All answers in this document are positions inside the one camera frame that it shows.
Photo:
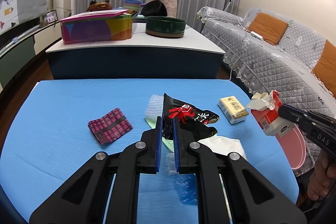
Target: green bowl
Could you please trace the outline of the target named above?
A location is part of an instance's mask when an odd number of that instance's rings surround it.
[[[173,17],[147,17],[146,33],[157,37],[183,37],[185,21]]]

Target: stacked colorful bowls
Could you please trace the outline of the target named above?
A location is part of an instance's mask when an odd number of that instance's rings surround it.
[[[139,0],[125,0],[124,9],[131,11],[139,11],[142,7],[142,2]]]

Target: white cable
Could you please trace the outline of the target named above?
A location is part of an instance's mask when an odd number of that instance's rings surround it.
[[[229,79],[229,81],[231,81],[231,79],[232,79],[232,70],[233,70],[233,67],[235,66],[235,64],[237,63],[237,61],[241,58],[241,56],[242,56],[242,54],[243,54],[243,49],[242,49],[242,46],[243,46],[243,41],[244,41],[244,39],[247,37],[247,35],[241,40],[241,43],[240,43],[240,48],[241,48],[241,50],[240,50],[240,56],[238,57],[238,59],[235,61],[235,63],[233,63],[233,65],[232,65],[232,68],[231,68],[231,71],[230,71],[230,79]]]
[[[236,16],[236,17],[237,17],[237,20],[238,20],[239,25],[240,25],[245,31],[247,31],[247,30],[243,27],[243,25],[240,23],[238,16]]]
[[[244,16],[243,22],[245,22],[246,16],[247,16],[247,13],[246,13],[245,16]]]
[[[227,7],[224,9],[224,12],[226,12],[226,10],[229,8],[231,2],[229,2],[229,4],[227,5]]]

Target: brown figurine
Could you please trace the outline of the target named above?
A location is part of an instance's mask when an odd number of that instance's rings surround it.
[[[102,2],[102,3],[97,3],[96,0],[91,0],[90,5],[86,11],[95,12],[95,11],[104,11],[104,10],[112,10],[110,0],[106,0],[105,2]]]

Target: tissue pack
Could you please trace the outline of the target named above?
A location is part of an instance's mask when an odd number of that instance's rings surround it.
[[[249,114],[245,107],[234,96],[221,98],[218,106],[223,111],[230,124],[244,121]]]

